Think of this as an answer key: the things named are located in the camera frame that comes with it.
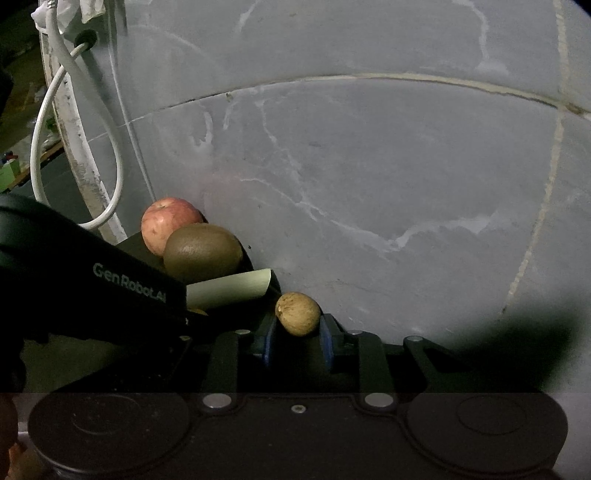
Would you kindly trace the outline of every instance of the screw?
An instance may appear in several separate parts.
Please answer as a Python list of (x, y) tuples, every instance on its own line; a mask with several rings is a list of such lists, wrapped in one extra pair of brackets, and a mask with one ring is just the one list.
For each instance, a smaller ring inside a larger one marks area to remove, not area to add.
[(394, 403), (393, 396), (387, 393), (370, 393), (364, 400), (367, 405), (375, 408), (386, 408)]
[(202, 402), (208, 408), (225, 408), (232, 403), (232, 397), (225, 393), (210, 393), (203, 397)]
[(304, 413), (307, 410), (307, 408), (303, 405), (293, 405), (291, 406), (291, 411), (293, 413)]

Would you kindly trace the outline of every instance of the apple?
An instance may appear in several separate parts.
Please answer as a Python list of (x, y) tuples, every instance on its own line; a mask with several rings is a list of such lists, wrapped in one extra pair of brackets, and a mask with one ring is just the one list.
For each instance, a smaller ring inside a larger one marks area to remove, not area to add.
[(173, 197), (157, 200), (142, 217), (142, 237), (148, 250), (162, 257), (168, 237), (190, 223), (202, 223), (203, 216), (188, 201)]

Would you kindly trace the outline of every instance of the gray wall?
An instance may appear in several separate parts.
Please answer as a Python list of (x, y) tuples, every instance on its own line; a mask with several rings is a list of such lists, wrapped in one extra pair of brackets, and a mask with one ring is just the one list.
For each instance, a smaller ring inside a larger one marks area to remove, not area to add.
[[(488, 353), (569, 416), (557, 471), (591, 475), (591, 20), (575, 3), (110, 6), (157, 197), (193, 202), (255, 268), (347, 327), (466, 351), (500, 341)], [(119, 218), (134, 233), (150, 196), (104, 19), (89, 26), (100, 42), (85, 62), (126, 139)], [(109, 141), (76, 99), (112, 189)]]

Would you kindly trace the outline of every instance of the white cable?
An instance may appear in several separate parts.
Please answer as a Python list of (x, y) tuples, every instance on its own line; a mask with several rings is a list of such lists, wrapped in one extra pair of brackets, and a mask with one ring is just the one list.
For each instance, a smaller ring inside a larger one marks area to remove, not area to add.
[[(86, 51), (88, 47), (88, 43), (78, 45), (74, 50), (72, 50), (72, 58), (75, 59), (82, 52)], [(47, 116), (47, 110), (49, 109), (54, 97), (56, 96), (57, 89), (61, 85), (61, 81), (64, 79), (65, 75), (66, 69), (63, 66), (60, 66), (55, 76), (53, 77), (53, 80), (49, 84), (47, 93), (45, 94), (45, 97), (43, 98), (43, 101), (41, 103), (41, 108), (39, 109), (39, 114), (37, 115), (35, 128), (33, 130), (33, 139), (31, 140), (31, 185), (33, 186), (33, 193), (35, 194), (35, 198), (37, 199), (37, 201), (44, 203), (47, 206), (49, 206), (49, 201), (47, 200), (47, 196), (45, 195), (45, 191), (43, 190), (43, 183), (41, 182), (41, 129), (43, 128), (43, 122), (45, 121), (45, 117)]]
[[(121, 198), (121, 191), (123, 189), (123, 159), (121, 154), (121, 142), (119, 140), (119, 135), (117, 132), (117, 126), (115, 125), (115, 121), (109, 113), (109, 110), (107, 109), (106, 105), (103, 103), (103, 100), (100, 98), (99, 92), (96, 90), (94, 84), (86, 77), (86, 75), (82, 72), (80, 67), (71, 57), (70, 52), (68, 51), (61, 37), (60, 29), (57, 24), (57, 0), (48, 1), (46, 27), (49, 43), (51, 45), (51, 48), (53, 49), (53, 53), (57, 56), (57, 59), (60, 61), (64, 70), (70, 74), (70, 79), (72, 83), (76, 85), (76, 88), (84, 94), (86, 99), (95, 109), (96, 113), (98, 114), (100, 120), (103, 123), (103, 126), (105, 127), (111, 144), (113, 145), (113, 153), (115, 154), (115, 164), (117, 170), (117, 180), (115, 182), (115, 190), (113, 191), (111, 201), (107, 205), (105, 211), (101, 213), (97, 218), (91, 220), (90, 222), (80, 224), (81, 227), (87, 230), (92, 230), (97, 227), (100, 227), (105, 222), (107, 222), (109, 218), (111, 218), (111, 216), (115, 213), (115, 208), (117, 207), (117, 204), (119, 203), (119, 200)], [(39, 163), (38, 144), (36, 144), (34, 148), (35, 156), (31, 157), (32, 165)], [(36, 182), (33, 184), (34, 191), (35, 185), (37, 188), (35, 198), (39, 202), (47, 203), (47, 197), (43, 193), (41, 176), (36, 175), (35, 179)]]
[(139, 170), (142, 173), (144, 178), (144, 182), (148, 188), (148, 193), (150, 194), (150, 198), (152, 202), (156, 201), (156, 195), (154, 194), (154, 188), (152, 187), (152, 182), (150, 182), (150, 178), (148, 177), (148, 172), (146, 171), (146, 166), (144, 163), (144, 158), (142, 156), (142, 152), (139, 149), (138, 139), (135, 136), (135, 132), (131, 126), (131, 122), (129, 121), (129, 115), (127, 113), (127, 108), (123, 102), (123, 95), (121, 93), (121, 88), (119, 87), (119, 73), (117, 71), (117, 65), (115, 60), (115, 50), (113, 48), (115, 36), (113, 35), (113, 27), (111, 25), (111, 15), (109, 12), (105, 15), (105, 24), (107, 27), (107, 35), (109, 37), (109, 62), (111, 63), (111, 73), (113, 74), (113, 83), (115, 84), (115, 91), (117, 92), (117, 98), (119, 99), (119, 107), (121, 108), (121, 114), (123, 116), (123, 122), (125, 123), (125, 127), (127, 128), (127, 134), (129, 135), (129, 140), (131, 141), (131, 146), (134, 149), (135, 159), (139, 165)]

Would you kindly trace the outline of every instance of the kiwi fruit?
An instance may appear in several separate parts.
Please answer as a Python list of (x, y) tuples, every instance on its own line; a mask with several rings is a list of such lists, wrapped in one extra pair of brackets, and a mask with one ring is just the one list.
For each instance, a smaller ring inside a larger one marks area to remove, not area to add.
[(236, 273), (242, 246), (225, 228), (191, 223), (175, 230), (164, 248), (166, 272), (185, 285)]

